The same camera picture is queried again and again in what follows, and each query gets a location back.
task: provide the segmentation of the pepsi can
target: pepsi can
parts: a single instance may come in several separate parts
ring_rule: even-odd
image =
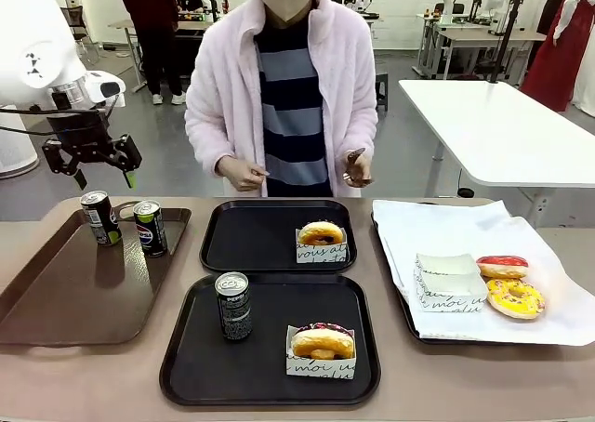
[[[252,332],[248,279],[238,271],[215,280],[221,331],[228,340],[242,340]]]
[[[155,201],[142,201],[132,209],[137,223],[140,246],[147,257],[160,257],[167,252],[164,218]]]
[[[92,191],[81,197],[86,220],[99,245],[114,245],[122,239],[122,232],[105,191]]]

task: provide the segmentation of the striped sweater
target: striped sweater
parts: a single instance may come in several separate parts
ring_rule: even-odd
[[[330,197],[323,97],[308,50],[308,17],[286,29],[267,24],[255,42],[269,197]]]

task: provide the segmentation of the white sneaker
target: white sneaker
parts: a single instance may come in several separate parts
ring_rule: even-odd
[[[186,92],[182,92],[182,95],[174,95],[171,99],[171,104],[184,104],[186,102]]]

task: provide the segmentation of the pink fleece jacket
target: pink fleece jacket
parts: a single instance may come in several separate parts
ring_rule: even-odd
[[[335,196],[358,197],[343,180],[345,152],[374,155],[376,75],[370,30],[364,19],[331,0],[310,13],[308,48],[323,96],[324,144]],[[265,166],[262,103],[254,36],[264,26],[262,1],[248,0],[210,27],[196,57],[188,89],[186,133],[196,160],[215,175],[217,161],[231,155]],[[226,195],[240,193],[225,181]]]

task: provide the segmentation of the person in background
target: person in background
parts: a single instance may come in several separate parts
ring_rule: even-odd
[[[359,14],[330,0],[248,0],[205,34],[186,132],[228,195],[359,196],[371,181],[375,82]]]
[[[172,104],[184,104],[176,63],[176,30],[178,6],[176,0],[123,0],[130,13],[143,53],[143,67],[147,85],[152,93],[152,104],[163,104],[161,72],[165,72]]]
[[[589,44],[595,39],[594,20],[595,0],[564,0],[522,82],[522,93],[555,112],[566,111],[574,93],[573,103],[595,114],[595,46]]]

